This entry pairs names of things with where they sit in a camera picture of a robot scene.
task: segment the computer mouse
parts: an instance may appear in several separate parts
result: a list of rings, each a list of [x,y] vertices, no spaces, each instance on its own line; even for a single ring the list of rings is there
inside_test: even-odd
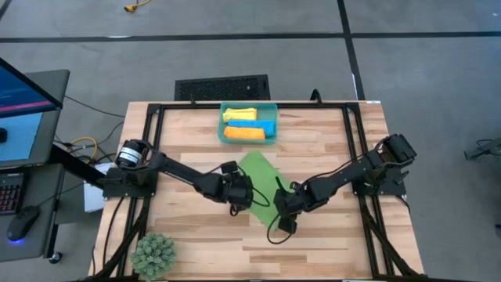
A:
[[[38,207],[28,206],[23,208],[10,222],[7,229],[7,238],[11,241],[25,238],[38,215],[40,215],[40,208]]]

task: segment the black clamp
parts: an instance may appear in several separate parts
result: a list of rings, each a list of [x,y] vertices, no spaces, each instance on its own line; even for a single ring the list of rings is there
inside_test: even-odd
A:
[[[190,103],[193,107],[196,107],[195,99],[193,98],[193,95],[189,96]]]
[[[313,89],[312,96],[310,97],[310,101],[316,101],[317,105],[322,106],[322,97],[320,96],[320,92],[317,89]]]

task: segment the monitor screen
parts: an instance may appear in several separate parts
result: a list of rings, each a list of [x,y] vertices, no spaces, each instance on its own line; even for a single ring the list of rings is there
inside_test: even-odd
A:
[[[56,105],[47,98],[48,94],[43,93],[45,91],[39,87],[36,90],[37,85],[31,87],[29,84],[33,85],[32,81],[26,83],[28,78],[7,68],[0,65],[0,118],[56,109]]]

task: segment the yellow cable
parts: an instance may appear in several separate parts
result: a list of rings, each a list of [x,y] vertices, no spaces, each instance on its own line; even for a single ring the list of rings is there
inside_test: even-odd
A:
[[[133,13],[139,6],[141,5],[146,5],[150,2],[151,0],[145,0],[144,2],[141,2],[139,4],[134,4],[134,5],[127,5],[124,7],[125,11],[129,13]]]
[[[84,136],[84,137],[77,138],[77,139],[71,141],[70,143],[73,145],[73,144],[78,143],[78,142],[83,141],[83,140],[89,140],[89,141],[92,141],[94,143],[94,152],[92,153],[92,156],[91,156],[91,159],[93,159],[97,155],[97,142],[94,138],[89,137],[89,136]]]

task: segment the computer monitor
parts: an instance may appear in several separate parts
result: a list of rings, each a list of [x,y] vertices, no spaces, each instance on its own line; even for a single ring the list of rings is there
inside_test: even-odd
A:
[[[63,104],[0,58],[0,118],[63,108]]]

